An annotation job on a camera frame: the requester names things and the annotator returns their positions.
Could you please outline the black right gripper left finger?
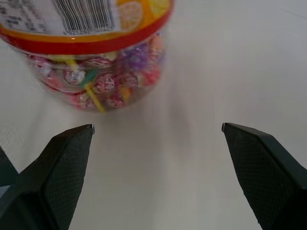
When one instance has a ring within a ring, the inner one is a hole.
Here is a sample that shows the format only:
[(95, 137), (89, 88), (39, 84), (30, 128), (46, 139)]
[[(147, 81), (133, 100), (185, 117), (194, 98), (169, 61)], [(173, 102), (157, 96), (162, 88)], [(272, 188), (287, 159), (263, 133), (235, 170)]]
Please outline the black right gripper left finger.
[(68, 230), (82, 192), (94, 126), (54, 136), (17, 172), (0, 147), (0, 230)]

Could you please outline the purple wrapped lollipop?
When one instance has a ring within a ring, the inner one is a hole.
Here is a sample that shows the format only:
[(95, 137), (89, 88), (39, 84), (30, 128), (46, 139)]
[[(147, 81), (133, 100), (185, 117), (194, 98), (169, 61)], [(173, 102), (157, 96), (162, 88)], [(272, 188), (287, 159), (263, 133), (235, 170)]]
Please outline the purple wrapped lollipop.
[(152, 48), (147, 43), (130, 46), (121, 50), (120, 63), (123, 72), (141, 71), (156, 65)]

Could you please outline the pink wrapped lollipop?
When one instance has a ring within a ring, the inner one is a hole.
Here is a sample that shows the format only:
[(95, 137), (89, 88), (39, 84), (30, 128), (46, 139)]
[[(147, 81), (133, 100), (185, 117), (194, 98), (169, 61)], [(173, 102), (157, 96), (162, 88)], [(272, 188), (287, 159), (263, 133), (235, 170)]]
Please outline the pink wrapped lollipop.
[(139, 72), (137, 72), (137, 77), (139, 80), (139, 85), (141, 87), (156, 85), (160, 80), (161, 70), (159, 65), (151, 65)]

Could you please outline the clear plastic lollipop jar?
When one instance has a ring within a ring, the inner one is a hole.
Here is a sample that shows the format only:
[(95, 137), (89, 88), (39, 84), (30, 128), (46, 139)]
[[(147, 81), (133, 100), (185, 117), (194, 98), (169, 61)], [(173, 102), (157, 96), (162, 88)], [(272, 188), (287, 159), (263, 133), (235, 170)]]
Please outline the clear plastic lollipop jar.
[[(149, 44), (162, 75), (165, 26), (175, 1), (0, 0), (0, 39), (62, 100), (83, 110), (111, 111), (116, 108), (106, 104), (109, 94), (125, 95), (126, 107), (155, 86), (141, 87), (139, 71), (123, 72), (121, 50)], [(83, 82), (68, 84), (63, 69), (85, 71)], [(102, 73), (115, 76), (113, 92), (95, 91), (96, 78)]]

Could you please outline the red white wrapped lollipop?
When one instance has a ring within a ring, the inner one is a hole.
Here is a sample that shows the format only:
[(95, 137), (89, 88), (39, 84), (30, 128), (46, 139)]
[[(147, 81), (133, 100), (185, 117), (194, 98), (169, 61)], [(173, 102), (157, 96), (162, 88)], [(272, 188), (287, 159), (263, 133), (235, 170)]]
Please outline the red white wrapped lollipop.
[(106, 104), (111, 108), (122, 108), (125, 105), (127, 97), (122, 93), (112, 93), (106, 98)]
[(94, 89), (97, 93), (111, 93), (115, 90), (115, 76), (112, 73), (102, 73), (96, 78)]
[(85, 71), (83, 70), (73, 71), (69, 69), (63, 69), (62, 74), (64, 80), (71, 85), (78, 85), (82, 83), (85, 78)]

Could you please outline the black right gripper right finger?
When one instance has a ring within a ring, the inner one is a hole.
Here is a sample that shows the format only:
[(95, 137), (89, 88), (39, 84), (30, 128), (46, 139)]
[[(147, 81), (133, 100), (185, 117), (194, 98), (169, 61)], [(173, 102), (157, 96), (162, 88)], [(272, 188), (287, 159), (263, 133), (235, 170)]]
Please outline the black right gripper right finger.
[(307, 230), (307, 169), (272, 135), (233, 123), (222, 132), (262, 230)]

